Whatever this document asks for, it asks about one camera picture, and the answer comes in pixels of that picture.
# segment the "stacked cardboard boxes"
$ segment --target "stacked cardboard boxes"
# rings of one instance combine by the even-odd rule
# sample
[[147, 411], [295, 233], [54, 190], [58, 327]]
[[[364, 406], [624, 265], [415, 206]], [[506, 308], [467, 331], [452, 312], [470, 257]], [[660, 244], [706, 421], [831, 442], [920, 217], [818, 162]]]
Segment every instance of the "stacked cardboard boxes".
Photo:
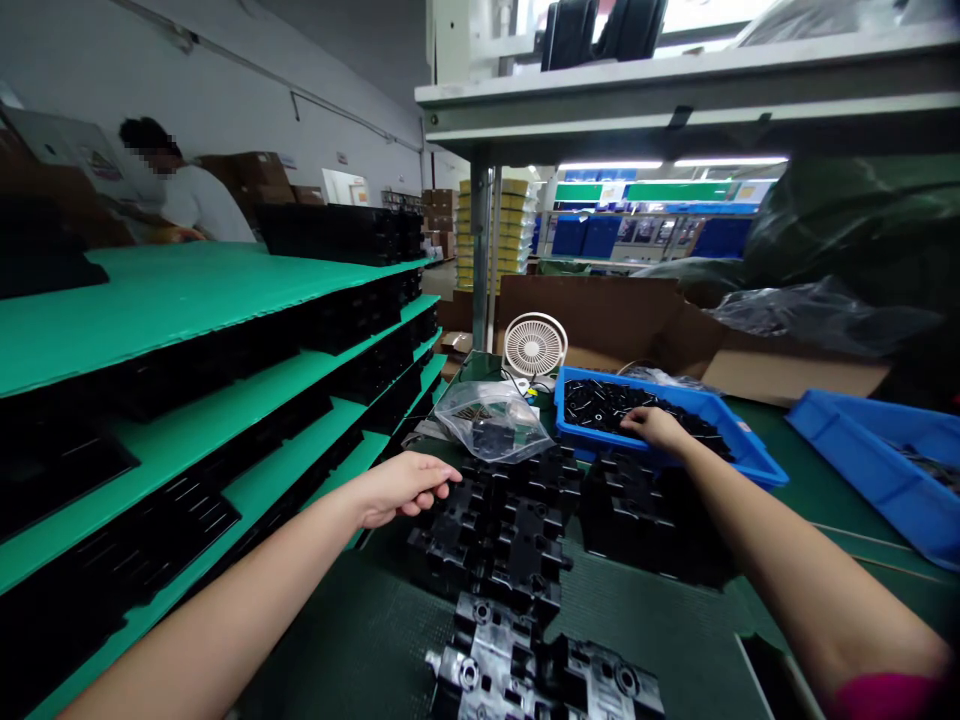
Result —
[[326, 204], [321, 188], [290, 185], [287, 171], [277, 153], [202, 155], [197, 158], [197, 163], [226, 185], [248, 220], [254, 219], [253, 206], [258, 203]]
[[456, 257], [456, 190], [423, 191], [423, 233], [443, 257]]

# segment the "woman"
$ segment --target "woman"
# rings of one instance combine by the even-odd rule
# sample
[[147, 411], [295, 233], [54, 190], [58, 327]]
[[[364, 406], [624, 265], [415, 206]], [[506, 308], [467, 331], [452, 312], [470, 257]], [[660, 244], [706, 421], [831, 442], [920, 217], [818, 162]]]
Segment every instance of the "woman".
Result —
[[[936, 633], [672, 416], [637, 408], [623, 426], [686, 465], [829, 715], [923, 716], [951, 660]], [[407, 452], [334, 490], [157, 626], [65, 717], [222, 718], [358, 529], [417, 515], [461, 480]]]

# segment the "white desk fan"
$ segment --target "white desk fan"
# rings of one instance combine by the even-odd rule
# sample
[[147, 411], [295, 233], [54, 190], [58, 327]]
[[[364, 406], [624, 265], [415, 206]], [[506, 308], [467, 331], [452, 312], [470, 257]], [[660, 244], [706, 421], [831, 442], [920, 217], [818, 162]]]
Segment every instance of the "white desk fan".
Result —
[[507, 327], [503, 336], [503, 370], [521, 381], [526, 392], [536, 382], [553, 391], [554, 378], [548, 377], [563, 364], [569, 343], [563, 325], [543, 313], [526, 313]]

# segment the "ceiling light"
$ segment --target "ceiling light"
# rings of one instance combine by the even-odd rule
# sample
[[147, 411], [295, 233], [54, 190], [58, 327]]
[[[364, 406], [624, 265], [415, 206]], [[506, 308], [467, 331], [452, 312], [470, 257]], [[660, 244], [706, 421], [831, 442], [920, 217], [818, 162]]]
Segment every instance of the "ceiling light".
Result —
[[733, 167], [735, 165], [779, 165], [790, 158], [707, 158], [704, 160], [677, 160], [674, 167]]
[[626, 160], [623, 162], [565, 163], [558, 170], [656, 170], [662, 160]]

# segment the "hand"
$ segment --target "hand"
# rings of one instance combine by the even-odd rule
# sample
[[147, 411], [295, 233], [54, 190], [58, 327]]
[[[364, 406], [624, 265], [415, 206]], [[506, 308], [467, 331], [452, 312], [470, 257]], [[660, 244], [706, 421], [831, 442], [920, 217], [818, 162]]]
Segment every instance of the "hand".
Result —
[[679, 455], [693, 438], [677, 419], [660, 408], [634, 408], [620, 421], [620, 427], [633, 430], [643, 440], [671, 455]]
[[447, 482], [460, 482], [455, 468], [430, 455], [405, 452], [368, 470], [341, 488], [357, 513], [358, 525], [373, 530], [398, 514], [419, 515], [450, 494]]

